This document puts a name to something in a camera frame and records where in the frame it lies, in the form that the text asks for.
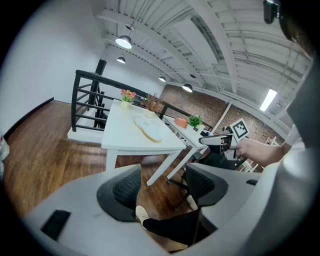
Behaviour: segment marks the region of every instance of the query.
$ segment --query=white wall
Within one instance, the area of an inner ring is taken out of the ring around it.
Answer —
[[[117,58],[122,54],[124,54],[125,64],[117,61]],[[103,77],[160,97],[166,83],[159,80],[160,71],[158,69],[144,60],[111,45],[107,47],[103,56],[106,60]],[[120,89],[100,83],[100,90],[104,91],[107,96],[121,99]],[[103,103],[105,103],[105,108],[110,109],[112,100],[103,99]]]
[[[75,71],[94,72],[104,49],[88,1],[44,4],[25,24],[2,67],[0,130],[5,133],[52,97],[70,103]]]

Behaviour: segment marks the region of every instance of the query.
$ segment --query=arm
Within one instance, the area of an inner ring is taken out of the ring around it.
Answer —
[[[290,148],[291,146],[286,143],[281,146],[268,145],[244,138],[236,146],[236,155],[249,158],[262,167],[266,167],[272,163],[279,162]]]

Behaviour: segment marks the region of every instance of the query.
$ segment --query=black panel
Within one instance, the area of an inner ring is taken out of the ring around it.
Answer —
[[[41,231],[53,240],[57,240],[64,228],[70,212],[66,210],[55,210],[50,218],[45,222]]]

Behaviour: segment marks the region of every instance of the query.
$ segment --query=brick wall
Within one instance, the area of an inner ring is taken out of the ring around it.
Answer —
[[[201,116],[203,121],[212,127],[228,106],[221,99],[197,91],[190,93],[181,87],[168,84],[164,87],[160,98],[191,115]],[[168,109],[166,114],[188,120],[188,117],[172,109]]]
[[[201,116],[204,122],[213,127],[228,106],[226,102],[213,96],[197,91],[189,93],[183,90],[181,87],[168,84],[163,89],[160,98],[192,115]],[[183,116],[182,114],[171,109],[168,109],[166,113],[173,117],[187,118],[186,116]],[[251,139],[265,143],[268,137],[276,136],[276,141],[279,144],[284,142],[284,139],[265,123],[255,118],[248,112],[233,105],[230,107],[216,132],[220,133],[223,126],[228,126],[240,118],[244,119],[250,132],[249,137]]]

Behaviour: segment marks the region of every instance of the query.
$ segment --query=white table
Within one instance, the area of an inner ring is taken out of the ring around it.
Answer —
[[[194,153],[200,150],[200,153],[203,154],[208,148],[207,145],[199,143],[199,138],[202,138],[202,135],[197,133],[195,130],[186,130],[185,128],[177,125],[174,122],[174,120],[175,119],[173,117],[166,115],[164,115],[162,118],[162,121],[164,123],[169,124],[176,133],[179,133],[187,141],[187,143],[192,146],[192,148],[189,151],[189,153],[184,157],[184,159],[182,159],[182,161],[177,165],[177,167],[174,168],[172,172],[170,172],[170,174],[167,176],[168,179],[172,178],[172,176],[175,175],[176,172],[179,171],[180,168],[188,162],[188,160],[192,157]]]
[[[142,117],[150,125],[157,127],[162,136],[160,143],[149,139],[135,125],[134,118]],[[120,108],[120,101],[114,99],[106,121],[101,147],[107,149],[106,171],[115,169],[117,156],[143,156],[169,154],[156,172],[147,181],[150,186],[170,166],[180,152],[186,148],[183,142],[159,119],[145,117],[145,109],[132,106],[131,109]]]

